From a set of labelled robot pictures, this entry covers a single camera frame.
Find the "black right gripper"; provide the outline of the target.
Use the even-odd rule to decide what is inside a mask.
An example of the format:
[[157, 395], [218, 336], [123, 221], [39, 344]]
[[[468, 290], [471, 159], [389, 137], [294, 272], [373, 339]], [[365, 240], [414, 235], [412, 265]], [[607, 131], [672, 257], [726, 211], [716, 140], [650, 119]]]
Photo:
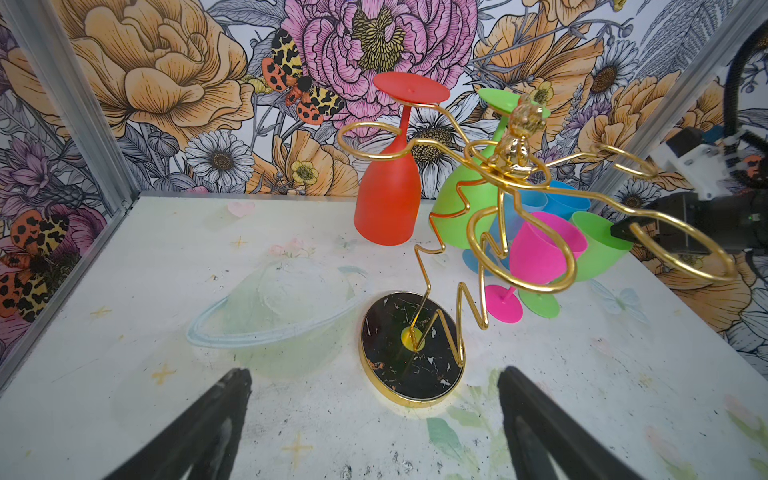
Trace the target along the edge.
[[[697, 228], [726, 252], [767, 251], [767, 192], [700, 200], [693, 192], [676, 193], [646, 206]], [[631, 225], [637, 224], [647, 235], [657, 235], [657, 221], [647, 217], [627, 217], [610, 228], [613, 237], [637, 243]]]

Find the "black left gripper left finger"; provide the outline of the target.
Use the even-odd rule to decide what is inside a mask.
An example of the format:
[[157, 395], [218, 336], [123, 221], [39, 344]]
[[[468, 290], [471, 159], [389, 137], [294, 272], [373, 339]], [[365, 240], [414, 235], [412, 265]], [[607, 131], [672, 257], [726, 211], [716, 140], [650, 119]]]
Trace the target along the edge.
[[250, 371], [234, 368], [109, 479], [228, 479], [251, 395]]

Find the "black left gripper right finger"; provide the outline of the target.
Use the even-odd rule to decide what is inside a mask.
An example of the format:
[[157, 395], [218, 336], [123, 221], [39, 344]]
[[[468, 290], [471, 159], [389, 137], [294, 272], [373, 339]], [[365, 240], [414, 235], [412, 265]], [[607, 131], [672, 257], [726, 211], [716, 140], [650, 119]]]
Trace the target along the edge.
[[637, 479], [518, 368], [497, 381], [503, 427], [518, 479]]

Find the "green wine glass front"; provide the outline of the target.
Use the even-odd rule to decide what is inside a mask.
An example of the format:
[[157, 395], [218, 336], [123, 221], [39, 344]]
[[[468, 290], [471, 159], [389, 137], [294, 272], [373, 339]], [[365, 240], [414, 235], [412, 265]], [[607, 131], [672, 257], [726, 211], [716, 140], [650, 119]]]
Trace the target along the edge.
[[[577, 260], [576, 282], [591, 280], [609, 270], [627, 254], [633, 243], [611, 234], [613, 223], [596, 214], [575, 212], [570, 222], [580, 230], [588, 248]], [[560, 305], [552, 294], [520, 292], [521, 302], [533, 313], [547, 319], [560, 314]]]

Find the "green wine glass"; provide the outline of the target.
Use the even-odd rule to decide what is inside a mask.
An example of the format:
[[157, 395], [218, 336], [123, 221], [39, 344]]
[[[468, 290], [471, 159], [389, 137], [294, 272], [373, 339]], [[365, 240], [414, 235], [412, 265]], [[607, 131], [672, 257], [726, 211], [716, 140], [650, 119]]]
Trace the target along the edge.
[[[596, 214], [575, 212], [570, 222], [580, 230], [588, 248], [577, 260], [576, 282], [591, 280], [609, 270], [627, 254], [633, 243], [611, 234], [613, 223]], [[552, 294], [520, 292], [521, 302], [533, 313], [547, 319], [560, 314], [560, 305]]]
[[485, 174], [523, 182], [538, 168], [529, 143], [544, 129], [550, 116], [543, 104], [528, 94], [490, 88], [480, 90], [476, 99], [501, 115], [492, 136], [469, 136], [450, 111], [440, 111], [461, 143], [457, 149], [444, 148], [459, 165], [444, 181], [429, 214], [429, 225], [437, 240], [433, 255], [444, 252], [448, 246], [470, 248], [466, 230], [471, 216], [495, 207], [497, 198], [503, 194], [503, 189], [487, 180]]

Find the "pink wine glass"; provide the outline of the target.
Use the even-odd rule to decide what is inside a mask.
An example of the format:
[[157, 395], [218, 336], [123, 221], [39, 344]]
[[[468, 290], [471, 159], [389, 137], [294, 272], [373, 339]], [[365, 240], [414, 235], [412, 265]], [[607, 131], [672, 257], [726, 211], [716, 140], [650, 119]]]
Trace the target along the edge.
[[[550, 213], [534, 212], [533, 216], [553, 228], [571, 248], [576, 259], [587, 250], [586, 237], [573, 224]], [[565, 256], [543, 231], [530, 222], [524, 222], [510, 246], [509, 271], [530, 283], [549, 284], [566, 273]], [[488, 285], [485, 295], [487, 312], [504, 323], [519, 322], [523, 317], [522, 305], [547, 319], [555, 318], [560, 313], [560, 305], [552, 294]]]

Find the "light blue wine glass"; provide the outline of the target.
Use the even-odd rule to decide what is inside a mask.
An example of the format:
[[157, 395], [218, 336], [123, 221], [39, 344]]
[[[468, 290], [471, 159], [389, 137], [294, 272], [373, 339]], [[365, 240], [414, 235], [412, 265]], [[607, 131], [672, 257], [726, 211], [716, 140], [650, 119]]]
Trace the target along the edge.
[[[544, 193], [534, 191], [523, 191], [520, 193], [521, 205], [523, 209], [529, 213], [542, 211], [548, 204], [547, 197]], [[504, 197], [504, 222], [505, 222], [505, 235], [507, 238], [508, 246], [512, 246], [512, 242], [520, 231], [524, 220], [514, 209], [514, 199], [511, 195], [506, 194]], [[498, 245], [501, 245], [501, 236], [499, 230], [499, 220], [495, 218], [490, 233], [493, 239]], [[475, 255], [470, 249], [464, 250], [462, 253], [462, 259], [465, 265], [473, 272], [478, 272], [478, 261]]]

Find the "green wine glass back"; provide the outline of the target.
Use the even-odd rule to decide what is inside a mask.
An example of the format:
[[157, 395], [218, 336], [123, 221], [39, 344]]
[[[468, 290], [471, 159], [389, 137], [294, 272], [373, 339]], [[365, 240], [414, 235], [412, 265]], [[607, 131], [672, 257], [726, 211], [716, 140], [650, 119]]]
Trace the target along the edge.
[[470, 248], [466, 230], [471, 216], [495, 207], [497, 198], [503, 194], [503, 189], [487, 180], [485, 174], [523, 182], [538, 168], [529, 143], [544, 129], [550, 116], [543, 104], [528, 94], [490, 88], [480, 90], [476, 99], [501, 115], [492, 136], [469, 136], [450, 111], [440, 111], [461, 143], [457, 149], [444, 148], [459, 165], [444, 181], [429, 214], [429, 225], [437, 240], [433, 255], [444, 252], [448, 246]]

